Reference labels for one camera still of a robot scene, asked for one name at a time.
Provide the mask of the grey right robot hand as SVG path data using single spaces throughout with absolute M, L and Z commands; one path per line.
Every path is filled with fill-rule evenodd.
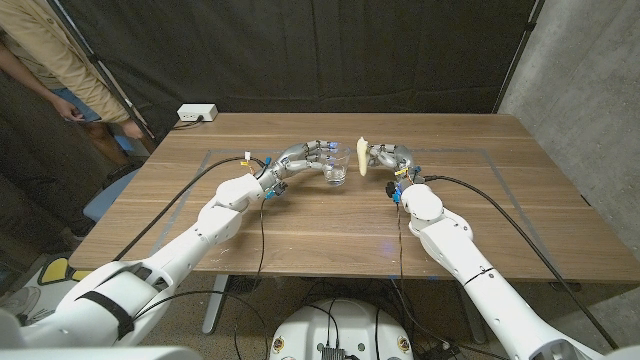
M 391 169 L 395 176 L 395 185 L 402 189 L 425 183 L 411 151 L 403 145 L 369 145 L 365 158 L 365 168 L 383 166 Z

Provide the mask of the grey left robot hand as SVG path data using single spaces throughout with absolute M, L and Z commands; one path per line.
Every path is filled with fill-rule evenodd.
M 305 170 L 328 170 L 329 156 L 337 153 L 338 143 L 314 140 L 292 145 L 272 160 L 257 175 L 264 191 L 270 190 L 284 179 Z

